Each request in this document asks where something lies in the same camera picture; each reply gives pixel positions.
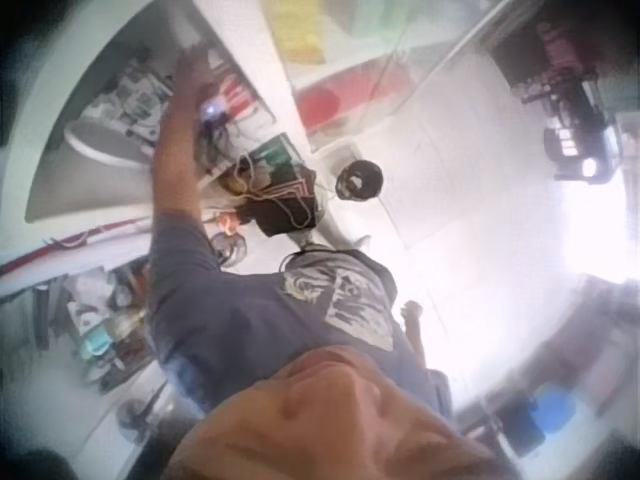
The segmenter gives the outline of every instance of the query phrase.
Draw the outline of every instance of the glass panel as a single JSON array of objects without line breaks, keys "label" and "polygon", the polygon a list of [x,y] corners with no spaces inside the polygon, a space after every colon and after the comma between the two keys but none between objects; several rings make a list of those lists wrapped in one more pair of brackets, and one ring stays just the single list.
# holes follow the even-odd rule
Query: glass panel
[{"label": "glass panel", "polygon": [[374,125],[498,0],[264,0],[312,147]]}]

